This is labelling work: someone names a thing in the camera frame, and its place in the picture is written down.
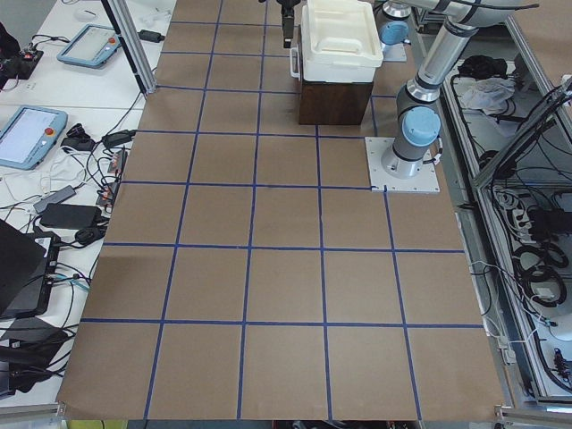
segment yellow object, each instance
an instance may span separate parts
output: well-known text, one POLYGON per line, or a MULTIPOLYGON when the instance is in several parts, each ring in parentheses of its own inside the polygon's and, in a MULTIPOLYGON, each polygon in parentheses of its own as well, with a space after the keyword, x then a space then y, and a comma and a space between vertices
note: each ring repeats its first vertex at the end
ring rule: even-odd
MULTIPOLYGON (((127 429, 127 420, 104 420, 105 429, 127 429)), ((70 420, 68 429, 104 429, 101 420, 70 420)))

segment white plastic container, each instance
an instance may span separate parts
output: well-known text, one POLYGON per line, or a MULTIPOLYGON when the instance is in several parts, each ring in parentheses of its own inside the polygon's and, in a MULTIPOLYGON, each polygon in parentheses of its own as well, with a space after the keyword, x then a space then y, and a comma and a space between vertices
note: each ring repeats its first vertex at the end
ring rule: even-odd
MULTIPOLYGON (((302 8, 302 61, 304 80, 359 83, 374 80, 382 65, 382 44, 372 5, 358 0, 308 0, 302 8)), ((290 74, 294 72, 290 50, 290 74)))

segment blue joint cap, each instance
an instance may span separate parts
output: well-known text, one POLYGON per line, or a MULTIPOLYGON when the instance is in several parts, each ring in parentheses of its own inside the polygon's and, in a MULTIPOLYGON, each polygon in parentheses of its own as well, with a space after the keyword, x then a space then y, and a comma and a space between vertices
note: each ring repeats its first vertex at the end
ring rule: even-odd
POLYGON ((404 21, 388 22, 380 29, 379 39, 385 45, 397 45, 408 37, 409 26, 404 21))
POLYGON ((413 146, 426 147, 431 145, 441 129, 441 119, 429 107, 414 107, 405 114, 401 130, 413 146))

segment computer mouse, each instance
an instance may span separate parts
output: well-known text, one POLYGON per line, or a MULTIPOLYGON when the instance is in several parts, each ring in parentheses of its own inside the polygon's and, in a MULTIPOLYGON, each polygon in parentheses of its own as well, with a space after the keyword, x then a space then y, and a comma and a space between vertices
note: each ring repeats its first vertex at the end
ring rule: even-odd
POLYGON ((90 22, 97 18, 97 13, 83 10, 83 9, 76 9, 73 12, 73 16, 76 20, 80 22, 90 22))

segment container handle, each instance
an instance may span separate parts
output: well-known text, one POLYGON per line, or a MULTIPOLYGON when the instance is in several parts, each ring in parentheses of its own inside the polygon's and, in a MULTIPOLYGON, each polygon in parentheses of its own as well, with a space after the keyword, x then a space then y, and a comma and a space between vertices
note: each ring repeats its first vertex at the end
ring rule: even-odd
POLYGON ((317 51, 351 52, 361 54, 362 43, 356 38, 323 38, 316 45, 317 51))
POLYGON ((290 76, 300 80, 300 52, 297 46, 290 48, 290 76))

